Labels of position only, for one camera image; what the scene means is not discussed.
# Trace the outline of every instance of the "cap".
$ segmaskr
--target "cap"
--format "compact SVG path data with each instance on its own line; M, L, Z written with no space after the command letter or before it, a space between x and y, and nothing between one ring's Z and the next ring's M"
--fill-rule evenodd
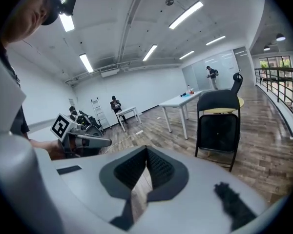
M51 10L49 12L48 18L42 23L42 25L49 25L53 23L60 14L61 0L49 0L51 4Z

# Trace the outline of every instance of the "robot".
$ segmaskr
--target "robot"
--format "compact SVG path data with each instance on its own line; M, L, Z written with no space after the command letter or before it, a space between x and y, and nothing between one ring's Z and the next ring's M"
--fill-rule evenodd
M62 143L66 158L96 155L102 147L112 144L110 139L89 135L86 130L63 114L57 116L50 128Z

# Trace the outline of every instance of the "stepladder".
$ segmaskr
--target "stepladder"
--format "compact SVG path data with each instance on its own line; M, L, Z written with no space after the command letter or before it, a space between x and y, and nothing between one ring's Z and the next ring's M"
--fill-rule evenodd
M91 99L91 105L92 105L92 108L94 110L94 113L95 113L95 116L96 116L98 122L102 125L102 128L103 129L105 129L107 127L111 128L111 125L109 124L109 122L105 116L105 113L101 107L99 98L96 97L96 99L94 99L94 100Z

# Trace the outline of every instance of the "hand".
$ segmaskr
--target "hand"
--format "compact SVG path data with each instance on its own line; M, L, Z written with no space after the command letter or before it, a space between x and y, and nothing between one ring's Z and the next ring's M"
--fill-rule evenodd
M63 146L59 140L51 141L47 151L52 160L65 158Z

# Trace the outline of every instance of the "small white table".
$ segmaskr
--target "small white table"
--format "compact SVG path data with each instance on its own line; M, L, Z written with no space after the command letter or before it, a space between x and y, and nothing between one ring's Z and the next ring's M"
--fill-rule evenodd
M119 122L120 122L120 124L121 124L121 126L122 126L124 132L126 132L126 130L125 130L124 125L123 125L123 123L122 123L121 116L124 115L124 114L126 114L126 113L129 113L129 112L131 112L131 111L132 111L133 114L135 115L136 121L138 122L138 119L139 119L140 124L142 124L142 122L141 122L141 120L140 120L140 117L139 117L139 115L138 115L138 112L137 112L136 107L128 107L128 108L126 108L126 109L124 109L124 110L119 111L119 112L116 113L116 116L118 117L118 120L119 120Z
M188 139L187 128L186 128L186 123L185 123L185 112L186 112L186 119L189 119L188 110L187 110L187 103L189 103L190 101L192 101L196 97L202 95L203 92L206 92L206 91L197 91L197 92L194 92L193 95L190 95L187 97L177 96L173 99L167 100L167 101L159 104L159 106L163 107L163 112L164 112L165 119L167 122L167 127L168 127L168 130L170 133L172 132L172 130L170 128L170 122L169 122L169 119L167 116L166 108L167 107L179 107L181 122L182 122L182 126L184 128L185 139Z

